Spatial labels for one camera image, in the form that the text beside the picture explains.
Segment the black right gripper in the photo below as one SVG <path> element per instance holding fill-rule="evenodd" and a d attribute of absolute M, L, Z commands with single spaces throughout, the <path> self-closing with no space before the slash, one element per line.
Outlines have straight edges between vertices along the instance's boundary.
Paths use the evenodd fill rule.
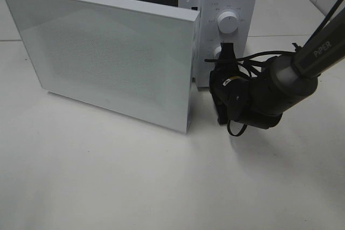
<path fill-rule="evenodd" d="M 221 43 L 220 46 L 218 62 L 209 77 L 209 88 L 217 113 L 217 122 L 227 124 L 234 121 L 261 129 L 276 126 L 282 115 L 264 115 L 252 107 L 250 97 L 252 79 L 241 72 L 236 63 L 233 63 L 233 43 Z"/>

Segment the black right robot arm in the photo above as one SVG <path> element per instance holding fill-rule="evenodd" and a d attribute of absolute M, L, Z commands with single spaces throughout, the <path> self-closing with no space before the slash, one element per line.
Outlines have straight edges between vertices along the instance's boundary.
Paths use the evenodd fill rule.
<path fill-rule="evenodd" d="M 208 62 L 209 88 L 220 125 L 275 127 L 285 111 L 311 96 L 318 77 L 344 59 L 344 0 L 337 0 L 303 47 L 293 52 L 266 51 L 236 58 L 232 43 L 221 43 L 220 54 Z"/>

